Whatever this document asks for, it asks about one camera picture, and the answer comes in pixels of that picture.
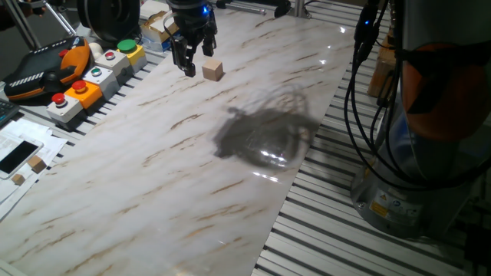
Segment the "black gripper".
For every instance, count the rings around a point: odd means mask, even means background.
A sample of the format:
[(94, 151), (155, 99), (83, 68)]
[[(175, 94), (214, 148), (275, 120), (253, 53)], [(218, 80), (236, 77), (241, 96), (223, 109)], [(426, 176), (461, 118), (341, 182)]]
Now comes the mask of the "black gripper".
[(203, 54), (207, 57), (214, 55), (216, 49), (217, 25), (213, 6), (208, 0), (167, 0), (173, 13), (176, 13), (175, 23), (183, 37), (172, 37), (171, 51), (173, 63), (187, 77), (196, 75), (193, 57), (188, 55), (188, 45), (196, 48), (203, 44)]

